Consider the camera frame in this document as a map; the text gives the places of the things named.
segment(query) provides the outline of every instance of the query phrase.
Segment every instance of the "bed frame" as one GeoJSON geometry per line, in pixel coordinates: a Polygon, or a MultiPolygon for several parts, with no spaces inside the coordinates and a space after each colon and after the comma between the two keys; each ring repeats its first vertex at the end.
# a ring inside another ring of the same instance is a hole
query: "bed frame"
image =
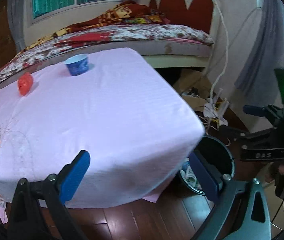
{"type": "MultiPolygon", "coordinates": [[[[150,0],[149,6],[164,12],[171,24],[186,25],[209,33],[216,40],[220,16],[215,0],[150,0]]],[[[153,68],[201,67],[207,68],[214,45],[178,41],[121,41],[81,47],[42,60],[11,76],[0,84],[0,89],[15,82],[25,72],[33,73],[80,53],[107,49],[131,48],[136,50],[153,68]]]]}

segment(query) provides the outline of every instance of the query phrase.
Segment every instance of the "red object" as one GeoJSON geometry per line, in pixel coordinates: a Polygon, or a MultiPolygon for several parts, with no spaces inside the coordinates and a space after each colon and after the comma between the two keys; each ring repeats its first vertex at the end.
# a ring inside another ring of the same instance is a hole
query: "red object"
{"type": "Polygon", "coordinates": [[[109,41],[109,35],[110,35],[109,32],[85,33],[79,36],[73,36],[61,42],[70,43],[70,42],[89,42],[89,41],[109,41]]]}
{"type": "Polygon", "coordinates": [[[33,77],[30,73],[26,72],[17,81],[17,86],[19,87],[20,94],[25,96],[33,85],[33,77]]]}
{"type": "MultiPolygon", "coordinates": [[[[156,8],[156,0],[150,1],[150,8],[156,8]]],[[[214,4],[212,0],[193,0],[186,8],[185,0],[161,0],[159,10],[171,24],[185,25],[210,32],[214,4]]]]}

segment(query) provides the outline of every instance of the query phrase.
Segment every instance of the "white cable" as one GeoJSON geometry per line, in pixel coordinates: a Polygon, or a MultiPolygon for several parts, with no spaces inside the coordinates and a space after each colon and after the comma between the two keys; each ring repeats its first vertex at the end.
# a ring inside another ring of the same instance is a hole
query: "white cable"
{"type": "Polygon", "coordinates": [[[226,146],[230,146],[230,145],[231,145],[231,141],[230,141],[230,139],[229,139],[229,138],[227,138],[227,137],[226,137],[226,139],[227,139],[227,140],[228,140],[228,142],[229,142],[226,146]]]}
{"type": "Polygon", "coordinates": [[[277,229],[280,229],[281,231],[283,231],[283,229],[279,228],[278,226],[276,226],[275,224],[271,223],[272,226],[276,227],[277,229]]]}
{"type": "Polygon", "coordinates": [[[223,17],[223,14],[222,14],[222,11],[218,5],[218,2],[217,0],[214,0],[215,1],[215,4],[216,4],[216,7],[219,11],[219,14],[220,14],[220,17],[221,17],[221,22],[222,22],[222,25],[225,29],[225,33],[226,33],[226,51],[225,51],[225,54],[226,54],[226,59],[225,59],[225,65],[224,65],[224,68],[223,68],[223,71],[218,75],[217,79],[215,80],[215,82],[213,83],[212,87],[211,87],[211,90],[210,90],[210,103],[212,103],[213,101],[213,90],[216,86],[216,84],[218,83],[219,79],[221,78],[221,76],[224,75],[225,73],[225,70],[227,68],[227,65],[229,63],[229,32],[226,28],[226,25],[225,25],[225,22],[224,22],[224,17],[223,17]]]}

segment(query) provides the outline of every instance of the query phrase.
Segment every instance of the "headboard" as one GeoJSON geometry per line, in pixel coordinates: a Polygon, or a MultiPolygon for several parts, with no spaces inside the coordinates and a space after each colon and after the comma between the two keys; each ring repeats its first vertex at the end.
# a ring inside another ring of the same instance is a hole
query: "headboard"
{"type": "Polygon", "coordinates": [[[216,39],[220,16],[214,0],[150,0],[149,6],[164,12],[171,24],[203,30],[216,39]]]}

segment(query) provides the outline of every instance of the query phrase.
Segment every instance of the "black cable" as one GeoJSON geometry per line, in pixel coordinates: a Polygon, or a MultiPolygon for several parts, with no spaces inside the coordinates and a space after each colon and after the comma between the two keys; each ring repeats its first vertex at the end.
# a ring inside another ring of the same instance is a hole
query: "black cable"
{"type": "Polygon", "coordinates": [[[282,200],[282,202],[281,202],[281,205],[279,206],[277,212],[275,213],[275,215],[274,215],[274,217],[273,217],[273,219],[272,219],[272,221],[271,221],[271,224],[273,223],[274,219],[276,218],[277,214],[279,213],[279,211],[280,211],[280,209],[281,209],[283,203],[284,203],[284,198],[283,198],[283,200],[282,200]]]}

